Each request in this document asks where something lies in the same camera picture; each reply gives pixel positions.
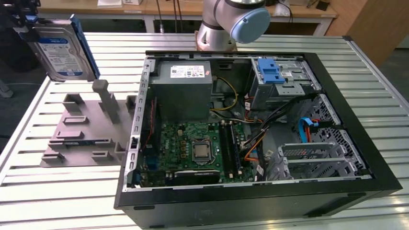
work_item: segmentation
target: blue hard drive label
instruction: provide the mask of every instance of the blue hard drive label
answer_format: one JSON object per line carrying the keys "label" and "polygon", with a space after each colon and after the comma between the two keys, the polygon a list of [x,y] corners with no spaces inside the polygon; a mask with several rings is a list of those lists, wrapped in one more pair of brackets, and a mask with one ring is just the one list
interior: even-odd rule
{"label": "blue hard drive label", "polygon": [[40,38],[39,46],[56,72],[64,76],[80,76],[81,66],[71,53],[71,45],[65,38]]}

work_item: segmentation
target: aluminum slotted table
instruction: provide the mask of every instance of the aluminum slotted table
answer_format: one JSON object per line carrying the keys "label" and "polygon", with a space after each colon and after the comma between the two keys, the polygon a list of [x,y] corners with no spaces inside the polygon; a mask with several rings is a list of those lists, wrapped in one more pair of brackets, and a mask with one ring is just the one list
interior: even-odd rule
{"label": "aluminum slotted table", "polygon": [[[85,35],[116,99],[137,94],[145,50],[194,50],[193,34]],[[404,189],[332,217],[194,229],[409,228],[409,104],[356,44],[341,37],[266,35],[254,43],[238,44],[238,50],[318,54]],[[39,167],[69,92],[85,100],[99,98],[91,83],[55,83],[47,78],[0,156],[0,229],[136,229],[127,215],[112,208],[120,166]]]}

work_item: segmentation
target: wooden table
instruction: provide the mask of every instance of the wooden table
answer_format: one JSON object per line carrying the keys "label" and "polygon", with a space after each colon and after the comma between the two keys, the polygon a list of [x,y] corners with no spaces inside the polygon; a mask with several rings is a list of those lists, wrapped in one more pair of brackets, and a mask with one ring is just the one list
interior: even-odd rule
{"label": "wooden table", "polygon": [[[40,16],[45,18],[67,18],[75,13],[79,18],[88,19],[143,19],[148,33],[154,33],[153,20],[158,20],[156,0],[144,0],[141,5],[124,5],[121,8],[99,9],[97,0],[41,0]],[[160,12],[164,20],[173,20],[173,1],[158,0]],[[180,0],[180,8],[184,20],[201,21],[202,1]],[[328,30],[332,20],[338,16],[337,12],[328,8],[326,11],[314,7],[290,6],[294,23],[317,23],[314,35],[322,36]],[[268,7],[270,15],[274,6]],[[288,17],[273,17],[272,22],[286,23]]]}

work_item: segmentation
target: power supply label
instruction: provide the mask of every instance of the power supply label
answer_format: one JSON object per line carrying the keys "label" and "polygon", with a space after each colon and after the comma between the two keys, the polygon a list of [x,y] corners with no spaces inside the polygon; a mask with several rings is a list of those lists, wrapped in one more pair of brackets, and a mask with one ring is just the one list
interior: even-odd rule
{"label": "power supply label", "polygon": [[204,66],[172,66],[170,78],[204,78]]}
{"label": "power supply label", "polygon": [[77,58],[71,54],[71,45],[65,38],[40,38],[39,46],[56,72],[64,76],[83,74]]}

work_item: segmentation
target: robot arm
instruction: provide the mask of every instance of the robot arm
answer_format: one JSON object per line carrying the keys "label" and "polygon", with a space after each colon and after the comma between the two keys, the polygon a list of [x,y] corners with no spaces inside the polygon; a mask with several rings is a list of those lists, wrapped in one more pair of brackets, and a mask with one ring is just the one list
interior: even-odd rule
{"label": "robot arm", "polygon": [[197,48],[229,51],[238,43],[253,42],[269,25],[265,0],[205,0]]}

